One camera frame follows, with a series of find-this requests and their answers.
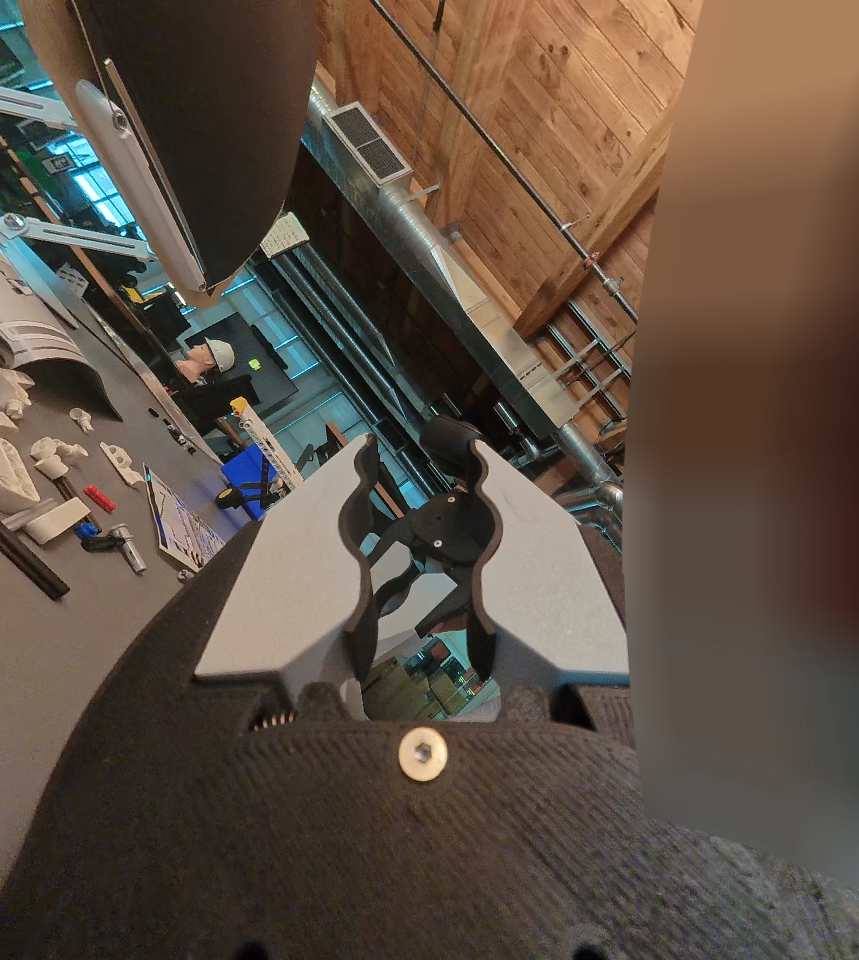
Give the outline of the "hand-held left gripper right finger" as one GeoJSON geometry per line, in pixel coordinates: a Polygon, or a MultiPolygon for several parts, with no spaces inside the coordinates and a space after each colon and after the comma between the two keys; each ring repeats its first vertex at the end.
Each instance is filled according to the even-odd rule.
{"type": "Polygon", "coordinates": [[[627,632],[581,527],[480,439],[468,445],[473,503],[489,540],[471,572],[467,649],[503,695],[628,688],[627,632]]]}

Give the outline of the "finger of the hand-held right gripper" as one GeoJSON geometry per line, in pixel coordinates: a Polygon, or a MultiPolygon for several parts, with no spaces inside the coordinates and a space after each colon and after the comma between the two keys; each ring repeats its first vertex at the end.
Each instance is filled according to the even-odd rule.
{"type": "Polygon", "coordinates": [[[375,659],[406,660],[425,645],[429,627],[420,624],[458,587],[445,573],[423,573],[409,587],[399,606],[378,620],[375,659]]]}
{"type": "Polygon", "coordinates": [[[378,612],[392,612],[407,598],[421,569],[411,549],[395,542],[374,563],[374,603],[378,612]]]}

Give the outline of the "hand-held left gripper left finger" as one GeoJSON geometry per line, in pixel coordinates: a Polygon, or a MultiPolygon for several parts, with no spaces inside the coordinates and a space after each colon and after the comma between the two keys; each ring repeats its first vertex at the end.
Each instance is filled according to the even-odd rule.
{"type": "Polygon", "coordinates": [[[353,439],[264,515],[195,667],[202,682],[362,682],[378,614],[362,544],[373,528],[379,451],[353,439]]]}

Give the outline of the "grey lego pin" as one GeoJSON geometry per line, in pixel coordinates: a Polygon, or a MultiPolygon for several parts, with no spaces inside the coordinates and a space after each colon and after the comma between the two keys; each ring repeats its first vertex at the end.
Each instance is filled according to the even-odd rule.
{"type": "Polygon", "coordinates": [[[115,548],[126,560],[129,568],[135,575],[144,574],[148,566],[138,550],[135,539],[128,526],[124,523],[113,525],[108,530],[108,536],[112,539],[115,548]]]}

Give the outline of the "long black lego axle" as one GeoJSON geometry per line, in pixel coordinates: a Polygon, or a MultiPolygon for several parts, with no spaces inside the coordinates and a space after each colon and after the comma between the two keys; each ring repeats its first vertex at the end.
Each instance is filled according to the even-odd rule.
{"type": "Polygon", "coordinates": [[[0,519],[0,553],[47,598],[59,601],[71,588],[0,519]]]}

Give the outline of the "printed sticker sheet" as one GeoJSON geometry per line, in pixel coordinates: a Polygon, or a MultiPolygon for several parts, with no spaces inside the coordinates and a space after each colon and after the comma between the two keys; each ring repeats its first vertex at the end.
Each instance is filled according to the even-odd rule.
{"type": "Polygon", "coordinates": [[[225,540],[146,463],[142,476],[159,551],[189,573],[202,570],[225,540]]]}

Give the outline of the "blue plastic bin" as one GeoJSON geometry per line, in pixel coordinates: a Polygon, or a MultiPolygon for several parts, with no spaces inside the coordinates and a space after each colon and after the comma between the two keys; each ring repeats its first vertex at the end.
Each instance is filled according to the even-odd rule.
{"type": "Polygon", "coordinates": [[[225,489],[238,487],[247,497],[245,506],[231,510],[243,510],[254,522],[259,521],[283,496],[281,480],[255,445],[246,447],[225,462],[221,473],[226,482],[225,489]]]}

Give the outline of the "white perforated beam tower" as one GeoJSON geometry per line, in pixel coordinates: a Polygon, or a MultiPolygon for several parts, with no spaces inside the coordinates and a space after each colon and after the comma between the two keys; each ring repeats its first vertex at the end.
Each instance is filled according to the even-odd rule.
{"type": "Polygon", "coordinates": [[[231,401],[231,412],[239,421],[240,428],[247,434],[264,460],[275,471],[281,484],[292,492],[304,483],[304,478],[296,467],[295,463],[289,457],[287,452],[279,444],[278,440],[268,430],[263,420],[256,414],[254,409],[244,397],[238,397],[231,401]]]}

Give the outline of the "black background monitor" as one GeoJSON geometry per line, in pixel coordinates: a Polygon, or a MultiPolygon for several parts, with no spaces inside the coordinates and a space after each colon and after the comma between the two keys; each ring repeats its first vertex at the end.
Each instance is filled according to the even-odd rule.
{"type": "Polygon", "coordinates": [[[244,398],[255,413],[274,414],[297,394],[298,387],[287,372],[282,356],[268,339],[240,313],[220,319],[206,330],[188,338],[183,353],[189,355],[207,340],[226,343],[234,363],[227,371],[218,368],[204,374],[204,398],[190,399],[191,422],[202,435],[217,429],[217,419],[231,414],[230,402],[244,398]]]}

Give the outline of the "white paper note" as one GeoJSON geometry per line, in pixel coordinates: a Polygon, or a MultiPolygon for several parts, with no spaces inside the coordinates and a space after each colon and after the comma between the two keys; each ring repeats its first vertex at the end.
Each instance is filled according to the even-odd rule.
{"type": "Polygon", "coordinates": [[[283,211],[261,239],[259,249],[268,260],[274,260],[307,245],[310,241],[310,235],[296,214],[283,211]]]}

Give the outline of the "black ceiling pipe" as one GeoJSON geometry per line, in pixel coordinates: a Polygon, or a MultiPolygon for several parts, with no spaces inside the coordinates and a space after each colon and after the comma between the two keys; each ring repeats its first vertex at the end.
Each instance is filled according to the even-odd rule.
{"type": "Polygon", "coordinates": [[[389,26],[394,35],[400,40],[407,51],[412,54],[418,64],[422,66],[425,74],[442,90],[450,102],[458,111],[458,114],[470,125],[473,131],[478,135],[481,141],[495,156],[495,158],[506,169],[514,181],[525,192],[525,194],[535,203],[543,216],[551,222],[556,232],[560,234],[567,245],[576,253],[579,267],[577,269],[578,278],[581,280],[587,273],[600,281],[604,292],[615,301],[623,313],[630,319],[632,328],[636,329],[638,325],[638,314],[631,306],[629,300],[621,291],[621,279],[615,279],[610,276],[599,265],[597,260],[593,260],[589,250],[578,240],[577,234],[569,223],[563,222],[549,203],[533,186],[531,181],[522,173],[522,171],[513,162],[507,152],[500,144],[489,134],[476,114],[474,114],[469,105],[460,97],[458,92],[439,72],[431,58],[425,54],[416,42],[406,33],[401,24],[389,12],[383,2],[372,1],[371,5],[378,13],[380,18],[389,26]]]}

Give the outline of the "white air vent grille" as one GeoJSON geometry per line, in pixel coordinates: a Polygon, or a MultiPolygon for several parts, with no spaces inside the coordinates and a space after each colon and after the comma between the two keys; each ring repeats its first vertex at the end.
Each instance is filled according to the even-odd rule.
{"type": "Polygon", "coordinates": [[[323,114],[326,135],[376,188],[412,182],[412,165],[359,101],[323,114]]]}

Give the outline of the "large black curved panel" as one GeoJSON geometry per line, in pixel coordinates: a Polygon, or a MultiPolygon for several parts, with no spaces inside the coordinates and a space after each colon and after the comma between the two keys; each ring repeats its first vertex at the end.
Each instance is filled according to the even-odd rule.
{"type": "Polygon", "coordinates": [[[316,3],[67,2],[184,222],[207,291],[260,246],[292,181],[316,70],[316,3]]]}

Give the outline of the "grey wall pipes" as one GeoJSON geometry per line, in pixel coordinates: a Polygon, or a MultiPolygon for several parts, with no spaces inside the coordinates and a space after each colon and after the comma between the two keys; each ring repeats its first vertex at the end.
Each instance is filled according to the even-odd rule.
{"type": "Polygon", "coordinates": [[[284,253],[270,262],[285,289],[297,298],[332,342],[332,352],[346,358],[378,399],[384,413],[376,423],[394,423],[380,435],[394,450],[399,462],[427,497],[442,493],[447,482],[419,445],[424,425],[419,398],[405,383],[379,330],[354,301],[346,303],[340,292],[332,293],[319,279],[300,250],[284,253]]]}

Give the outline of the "silver metal air duct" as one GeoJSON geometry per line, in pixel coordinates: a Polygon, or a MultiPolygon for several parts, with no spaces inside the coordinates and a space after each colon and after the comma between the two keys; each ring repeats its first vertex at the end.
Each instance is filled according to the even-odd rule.
{"type": "Polygon", "coordinates": [[[375,146],[401,155],[357,102],[339,106],[321,78],[308,99],[303,147],[323,169],[436,313],[455,334],[500,396],[531,433],[550,438],[587,481],[588,490],[558,494],[557,501],[583,523],[606,531],[619,544],[623,534],[623,488],[603,454],[576,423],[577,403],[515,331],[495,297],[460,259],[451,241],[433,226],[410,192],[412,175],[378,183],[362,150],[335,121],[358,112],[375,146]]]}

